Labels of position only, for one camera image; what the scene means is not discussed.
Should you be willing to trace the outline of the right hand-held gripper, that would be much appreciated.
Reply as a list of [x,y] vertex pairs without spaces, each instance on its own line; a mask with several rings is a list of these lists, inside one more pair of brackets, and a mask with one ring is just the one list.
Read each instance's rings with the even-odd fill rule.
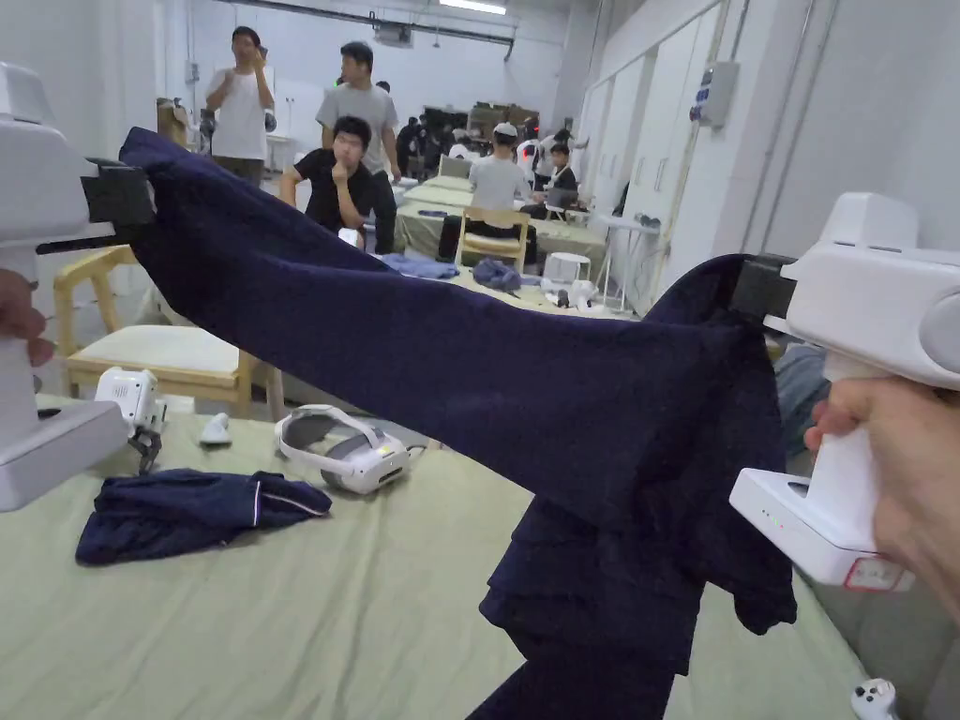
[[[825,351],[827,381],[902,377],[959,387],[959,259],[917,246],[915,210],[876,193],[836,201],[798,261],[758,257],[730,307]],[[747,468],[732,508],[817,583],[872,593],[914,576],[877,549],[878,472],[867,431],[827,436],[809,478]]]

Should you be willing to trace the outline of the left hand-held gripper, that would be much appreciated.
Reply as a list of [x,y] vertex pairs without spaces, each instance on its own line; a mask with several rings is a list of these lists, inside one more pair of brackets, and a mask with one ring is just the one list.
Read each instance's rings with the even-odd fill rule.
[[[38,278],[38,257],[128,246],[154,222],[143,170],[90,160],[53,123],[39,76],[1,66],[1,268]],[[1,338],[1,508],[21,509],[123,447],[113,401],[43,417],[25,343]]]

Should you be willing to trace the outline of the person's left hand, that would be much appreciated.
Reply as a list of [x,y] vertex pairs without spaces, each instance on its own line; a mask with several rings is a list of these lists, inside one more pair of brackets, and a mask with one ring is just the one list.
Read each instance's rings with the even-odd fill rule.
[[32,368],[51,360],[54,347],[43,337],[44,316],[33,307],[30,283],[21,275],[1,270],[1,338],[18,339],[25,349]]

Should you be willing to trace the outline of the person's right hand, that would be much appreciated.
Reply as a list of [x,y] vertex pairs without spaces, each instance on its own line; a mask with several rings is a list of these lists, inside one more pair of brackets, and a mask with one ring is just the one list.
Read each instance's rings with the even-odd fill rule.
[[879,552],[925,583],[959,619],[959,407],[904,379],[841,381],[812,410],[807,448],[864,429],[878,476]]

